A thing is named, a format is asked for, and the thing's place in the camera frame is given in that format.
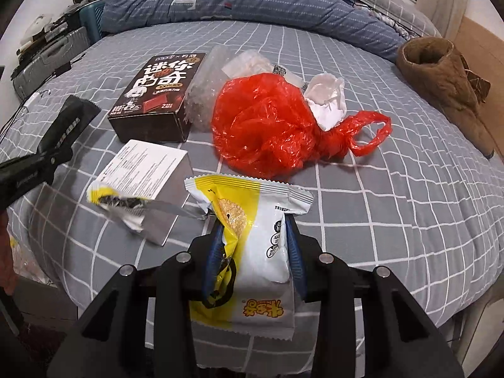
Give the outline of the yellow white snack bag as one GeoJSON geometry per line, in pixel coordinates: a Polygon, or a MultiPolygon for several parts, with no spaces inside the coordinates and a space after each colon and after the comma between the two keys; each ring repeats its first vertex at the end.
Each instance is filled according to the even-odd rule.
{"type": "Polygon", "coordinates": [[[203,265],[194,321],[212,328],[289,341],[295,331],[288,215],[303,215],[313,195],[289,183],[224,174],[185,179],[185,189],[217,231],[203,265]]]}

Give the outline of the bubble wrap sheet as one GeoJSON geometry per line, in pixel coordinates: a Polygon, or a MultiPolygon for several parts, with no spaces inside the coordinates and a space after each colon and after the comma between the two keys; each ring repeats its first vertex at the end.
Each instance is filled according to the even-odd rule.
{"type": "Polygon", "coordinates": [[[186,118],[197,131],[211,131],[215,102],[229,79],[222,71],[234,52],[222,44],[215,45],[205,55],[185,96],[186,118]]]}

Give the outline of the grey checked pillow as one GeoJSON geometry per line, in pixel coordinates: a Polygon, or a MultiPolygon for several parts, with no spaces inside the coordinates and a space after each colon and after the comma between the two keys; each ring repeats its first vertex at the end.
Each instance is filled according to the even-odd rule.
{"type": "Polygon", "coordinates": [[[405,40],[414,37],[441,37],[432,21],[413,3],[405,0],[344,0],[392,27],[405,40]]]}

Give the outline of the dark cookie box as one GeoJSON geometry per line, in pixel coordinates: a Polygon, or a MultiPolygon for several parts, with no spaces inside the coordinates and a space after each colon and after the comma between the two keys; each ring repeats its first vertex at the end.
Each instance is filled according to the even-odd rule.
{"type": "Polygon", "coordinates": [[[191,129],[185,97],[204,58],[203,53],[151,57],[108,111],[119,141],[185,142],[191,129]]]}

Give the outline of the wooden headboard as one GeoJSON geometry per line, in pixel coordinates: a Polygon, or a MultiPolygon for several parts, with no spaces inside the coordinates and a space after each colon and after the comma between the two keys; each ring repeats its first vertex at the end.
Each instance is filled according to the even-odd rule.
{"type": "Polygon", "coordinates": [[[470,69],[491,84],[482,116],[498,152],[503,154],[503,40],[464,16],[455,45],[468,60],[470,69]]]}

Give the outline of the blue striped duvet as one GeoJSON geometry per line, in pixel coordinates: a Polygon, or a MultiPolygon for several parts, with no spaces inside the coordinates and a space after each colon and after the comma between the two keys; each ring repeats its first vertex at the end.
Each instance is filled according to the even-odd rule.
{"type": "Polygon", "coordinates": [[[386,60],[404,38],[392,26],[342,0],[105,0],[102,29],[192,20],[240,20],[288,26],[333,37],[386,60]]]}

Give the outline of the grey checked bed cover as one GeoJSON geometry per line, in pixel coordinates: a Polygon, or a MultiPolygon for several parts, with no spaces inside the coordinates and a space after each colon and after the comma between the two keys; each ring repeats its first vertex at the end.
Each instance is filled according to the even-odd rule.
{"type": "Polygon", "coordinates": [[[391,62],[285,26],[184,22],[100,40],[43,87],[1,142],[3,160],[33,152],[71,95],[101,109],[52,185],[9,210],[13,237],[77,306],[88,306],[120,265],[160,265],[210,228],[179,218],[166,243],[156,246],[91,205],[86,190],[121,149],[107,113],[140,68],[155,55],[205,52],[217,44],[256,50],[307,80],[322,72],[341,77],[350,113],[374,110],[392,121],[391,135],[372,154],[307,165],[290,178],[314,198],[297,220],[303,234],[353,267],[390,267],[437,325],[496,282],[503,270],[503,164],[484,158],[391,62]]]}

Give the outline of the dark patterned cushion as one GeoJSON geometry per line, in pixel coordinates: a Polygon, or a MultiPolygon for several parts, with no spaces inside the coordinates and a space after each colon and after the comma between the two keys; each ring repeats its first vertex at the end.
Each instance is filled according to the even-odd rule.
{"type": "Polygon", "coordinates": [[[470,70],[470,66],[463,55],[461,55],[461,61],[462,65],[464,66],[469,84],[472,87],[475,96],[478,99],[478,102],[485,103],[485,100],[490,92],[491,83],[470,70]]]}

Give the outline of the teal plastic crate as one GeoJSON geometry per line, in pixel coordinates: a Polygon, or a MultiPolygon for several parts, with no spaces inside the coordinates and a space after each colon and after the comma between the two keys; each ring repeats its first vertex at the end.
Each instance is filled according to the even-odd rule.
{"type": "Polygon", "coordinates": [[[78,11],[80,24],[86,29],[90,44],[102,38],[102,15],[105,0],[94,0],[84,4],[78,11]]]}

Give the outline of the grey suitcase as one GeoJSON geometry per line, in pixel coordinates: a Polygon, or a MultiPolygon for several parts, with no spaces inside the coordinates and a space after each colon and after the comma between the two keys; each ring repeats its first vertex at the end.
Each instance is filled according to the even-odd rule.
{"type": "Polygon", "coordinates": [[[44,48],[26,65],[19,65],[11,74],[14,92],[23,101],[28,99],[58,68],[90,46],[86,28],[80,27],[44,48]]]}

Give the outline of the white earphone box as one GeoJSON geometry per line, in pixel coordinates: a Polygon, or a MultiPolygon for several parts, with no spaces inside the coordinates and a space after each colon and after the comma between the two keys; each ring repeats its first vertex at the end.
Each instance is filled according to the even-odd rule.
{"type": "Polygon", "coordinates": [[[193,217],[183,209],[192,174],[187,151],[130,140],[89,185],[87,201],[163,246],[177,217],[193,217]]]}

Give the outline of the red plastic bag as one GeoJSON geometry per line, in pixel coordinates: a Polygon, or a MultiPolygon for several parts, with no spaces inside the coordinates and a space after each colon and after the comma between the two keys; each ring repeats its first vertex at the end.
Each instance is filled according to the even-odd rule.
{"type": "Polygon", "coordinates": [[[273,73],[224,84],[212,118],[216,153],[246,176],[285,177],[306,162],[371,154],[392,132],[391,119],[375,111],[347,116],[324,132],[299,88],[273,73]]]}

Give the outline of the white paper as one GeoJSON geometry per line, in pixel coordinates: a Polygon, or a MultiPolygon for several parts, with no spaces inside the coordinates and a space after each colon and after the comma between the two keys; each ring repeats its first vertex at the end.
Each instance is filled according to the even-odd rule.
{"type": "Polygon", "coordinates": [[[321,131],[331,131],[347,115],[343,78],[330,73],[315,75],[304,92],[304,98],[321,131]]]}

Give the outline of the brown fleece jacket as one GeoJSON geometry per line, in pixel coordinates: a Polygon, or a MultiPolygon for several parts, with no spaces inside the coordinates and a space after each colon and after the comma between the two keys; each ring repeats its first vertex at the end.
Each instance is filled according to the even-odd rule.
{"type": "Polygon", "coordinates": [[[416,37],[398,49],[396,66],[405,81],[489,160],[495,140],[482,120],[483,103],[469,84],[461,55],[448,39],[416,37]]]}

